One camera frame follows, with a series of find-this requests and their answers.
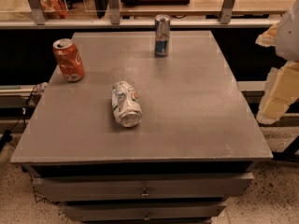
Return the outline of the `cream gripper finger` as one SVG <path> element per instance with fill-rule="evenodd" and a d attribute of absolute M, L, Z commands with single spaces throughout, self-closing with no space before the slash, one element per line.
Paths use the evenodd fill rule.
<path fill-rule="evenodd" d="M 299 63 L 287 61 L 281 68 L 270 70 L 256 119 L 261 124 L 273 124 L 298 99 Z"/>
<path fill-rule="evenodd" d="M 278 24 L 273 24 L 268 30 L 258 35 L 255 43 L 262 47 L 274 47 L 276 45 Z"/>

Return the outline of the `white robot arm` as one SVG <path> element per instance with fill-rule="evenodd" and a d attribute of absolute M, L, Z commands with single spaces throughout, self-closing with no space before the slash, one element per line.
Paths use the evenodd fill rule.
<path fill-rule="evenodd" d="M 273 46 L 276 55 L 286 61 L 279 69 L 271 68 L 256 116 L 261 124 L 273 124 L 299 99 L 299 0 L 255 43 Z"/>

